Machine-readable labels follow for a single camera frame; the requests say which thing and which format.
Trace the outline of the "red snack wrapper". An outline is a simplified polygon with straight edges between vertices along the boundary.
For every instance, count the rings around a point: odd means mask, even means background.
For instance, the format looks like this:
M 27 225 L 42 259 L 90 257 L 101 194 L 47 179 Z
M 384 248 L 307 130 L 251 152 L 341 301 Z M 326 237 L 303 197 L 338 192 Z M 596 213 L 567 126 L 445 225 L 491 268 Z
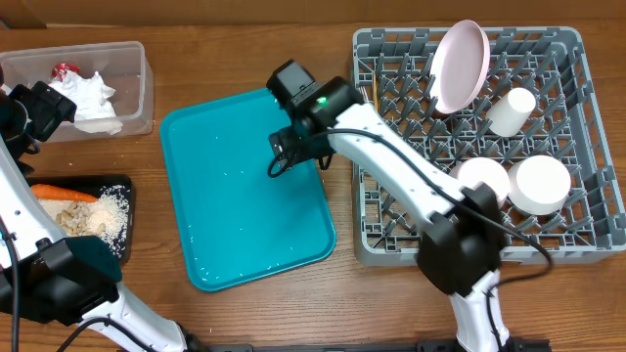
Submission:
M 69 72 L 79 74 L 80 68 L 67 63 L 56 64 L 51 71 L 51 79 L 63 81 Z

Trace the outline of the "large pink plate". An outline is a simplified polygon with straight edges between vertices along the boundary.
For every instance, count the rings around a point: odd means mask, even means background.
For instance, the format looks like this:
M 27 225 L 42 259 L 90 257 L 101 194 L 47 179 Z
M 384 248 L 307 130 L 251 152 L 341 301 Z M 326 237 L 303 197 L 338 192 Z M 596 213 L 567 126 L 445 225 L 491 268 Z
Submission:
M 451 114 L 467 107 L 484 84 L 490 61 L 485 31 L 474 21 L 455 23 L 443 36 L 433 56 L 430 95 L 435 109 Z

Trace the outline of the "white plastic cup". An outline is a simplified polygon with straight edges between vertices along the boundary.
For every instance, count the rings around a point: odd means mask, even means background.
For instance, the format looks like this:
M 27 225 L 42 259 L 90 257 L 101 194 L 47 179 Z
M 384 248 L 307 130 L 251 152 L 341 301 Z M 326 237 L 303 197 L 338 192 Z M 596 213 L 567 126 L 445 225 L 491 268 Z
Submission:
M 489 129 L 498 136 L 512 137 L 536 108 L 535 96 L 525 88 L 514 88 L 487 113 Z

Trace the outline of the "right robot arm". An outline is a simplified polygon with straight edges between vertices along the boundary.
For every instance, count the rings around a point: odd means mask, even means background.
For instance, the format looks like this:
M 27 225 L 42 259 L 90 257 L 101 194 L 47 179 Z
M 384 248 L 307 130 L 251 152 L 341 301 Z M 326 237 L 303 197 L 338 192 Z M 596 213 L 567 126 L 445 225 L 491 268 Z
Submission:
M 494 191 L 473 189 L 408 146 L 361 93 L 340 76 L 320 84 L 293 60 L 266 84 L 290 126 L 271 134 L 275 156 L 268 175 L 334 154 L 365 169 L 408 213 L 421 236 L 417 263 L 453 306 L 456 340 L 465 351 L 502 351 L 510 337 L 497 283 L 504 227 Z

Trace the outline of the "white plastic fork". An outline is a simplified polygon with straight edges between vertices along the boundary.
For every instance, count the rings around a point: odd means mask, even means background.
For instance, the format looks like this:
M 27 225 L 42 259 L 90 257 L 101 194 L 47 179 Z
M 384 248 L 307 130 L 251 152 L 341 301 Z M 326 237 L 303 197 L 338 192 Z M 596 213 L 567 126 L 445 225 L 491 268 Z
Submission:
M 362 87 L 359 88 L 359 90 L 360 90 L 360 93 L 361 93 L 364 101 L 365 102 L 369 102 L 369 97 L 368 97 L 366 88 L 362 86 Z

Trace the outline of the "wooden chopstick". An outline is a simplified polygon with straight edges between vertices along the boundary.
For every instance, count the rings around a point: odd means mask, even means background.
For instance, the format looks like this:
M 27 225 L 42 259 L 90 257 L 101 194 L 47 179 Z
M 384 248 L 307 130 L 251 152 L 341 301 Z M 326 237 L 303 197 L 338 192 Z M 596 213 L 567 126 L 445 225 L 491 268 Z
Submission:
M 375 72 L 373 72 L 372 74 L 372 94 L 373 94 L 373 104 L 375 107 L 376 112 L 379 112 L 379 96 L 378 96 L 378 82 L 377 82 L 377 75 Z

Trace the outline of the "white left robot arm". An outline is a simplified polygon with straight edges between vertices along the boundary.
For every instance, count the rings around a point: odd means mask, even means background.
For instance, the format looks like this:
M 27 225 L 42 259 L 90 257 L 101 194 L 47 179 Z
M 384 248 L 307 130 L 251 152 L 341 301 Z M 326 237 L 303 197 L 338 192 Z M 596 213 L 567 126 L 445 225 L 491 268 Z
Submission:
M 1 310 L 20 321 L 57 321 L 74 328 L 66 350 L 93 330 L 126 351 L 197 351 L 193 336 L 153 311 L 123 283 L 109 246 L 96 236 L 71 237 L 40 205 L 23 154 L 38 154 L 76 105 L 44 82 L 1 94 Z

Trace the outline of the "white napkin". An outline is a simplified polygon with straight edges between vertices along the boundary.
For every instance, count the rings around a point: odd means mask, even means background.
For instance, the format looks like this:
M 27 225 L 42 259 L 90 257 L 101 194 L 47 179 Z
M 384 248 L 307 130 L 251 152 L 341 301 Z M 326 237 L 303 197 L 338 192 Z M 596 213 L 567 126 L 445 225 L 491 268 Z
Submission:
M 115 89 L 104 82 L 98 71 L 91 78 L 67 71 L 60 78 L 53 78 L 49 86 L 76 104 L 73 125 L 78 130 L 110 135 L 121 131 L 122 123 L 110 102 Z

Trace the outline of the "white bowl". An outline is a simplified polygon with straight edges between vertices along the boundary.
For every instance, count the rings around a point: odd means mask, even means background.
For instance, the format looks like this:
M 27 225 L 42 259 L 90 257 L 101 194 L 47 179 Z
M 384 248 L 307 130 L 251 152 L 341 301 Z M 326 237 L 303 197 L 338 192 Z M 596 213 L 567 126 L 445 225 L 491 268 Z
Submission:
M 571 187 L 565 165 L 547 155 L 535 155 L 516 163 L 508 176 L 509 199 L 519 210 L 532 215 L 561 210 Z

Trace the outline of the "pink bowl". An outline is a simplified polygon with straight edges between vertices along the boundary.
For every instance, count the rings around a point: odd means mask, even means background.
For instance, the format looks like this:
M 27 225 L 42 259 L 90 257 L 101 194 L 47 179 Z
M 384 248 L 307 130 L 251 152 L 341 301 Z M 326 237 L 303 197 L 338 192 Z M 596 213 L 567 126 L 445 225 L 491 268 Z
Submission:
M 486 157 L 474 157 L 452 168 L 449 175 L 464 186 L 477 189 L 480 184 L 489 186 L 494 192 L 500 208 L 510 191 L 510 179 L 506 169 L 497 161 Z

